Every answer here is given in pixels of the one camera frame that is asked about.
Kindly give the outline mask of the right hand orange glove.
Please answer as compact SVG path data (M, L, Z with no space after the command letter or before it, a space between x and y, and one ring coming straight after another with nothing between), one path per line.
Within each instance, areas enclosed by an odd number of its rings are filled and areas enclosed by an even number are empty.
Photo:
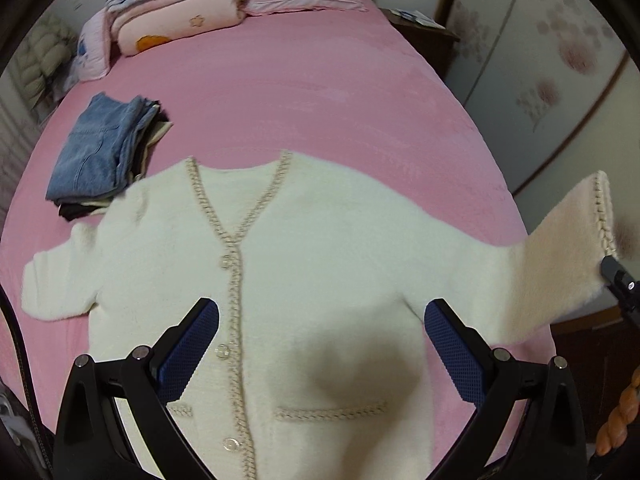
M628 426L639 413L640 370L636 368L631 382L620 394L616 408L600 428L596 437L596 455L605 456L614 448L620 448L628 436Z

